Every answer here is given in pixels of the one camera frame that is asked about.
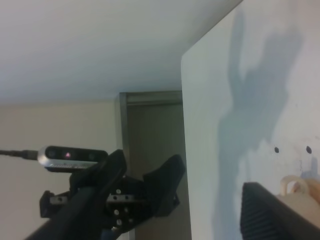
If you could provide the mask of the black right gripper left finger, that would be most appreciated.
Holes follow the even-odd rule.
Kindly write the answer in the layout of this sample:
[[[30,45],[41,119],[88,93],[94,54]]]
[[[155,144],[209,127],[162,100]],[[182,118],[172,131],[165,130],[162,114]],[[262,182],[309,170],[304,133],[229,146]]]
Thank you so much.
[[[29,240],[97,240],[101,236],[107,198],[127,171],[120,149],[105,160],[73,173],[71,199],[57,214],[28,236]]]

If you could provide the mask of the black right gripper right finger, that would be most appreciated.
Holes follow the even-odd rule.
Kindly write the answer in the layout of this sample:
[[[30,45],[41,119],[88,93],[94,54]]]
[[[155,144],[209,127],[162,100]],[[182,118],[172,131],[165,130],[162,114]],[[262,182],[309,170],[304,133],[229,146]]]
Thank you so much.
[[[257,182],[242,187],[240,232],[244,240],[318,240],[320,206],[296,192],[274,195]]]

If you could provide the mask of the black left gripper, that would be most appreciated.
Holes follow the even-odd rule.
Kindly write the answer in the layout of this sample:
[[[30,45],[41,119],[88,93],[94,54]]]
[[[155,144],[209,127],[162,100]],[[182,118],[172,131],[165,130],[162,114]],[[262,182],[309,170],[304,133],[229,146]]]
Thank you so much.
[[[185,173],[181,156],[175,154],[143,175],[143,181],[122,178],[106,200],[100,239],[116,240],[153,218],[169,216],[180,204],[177,189]]]

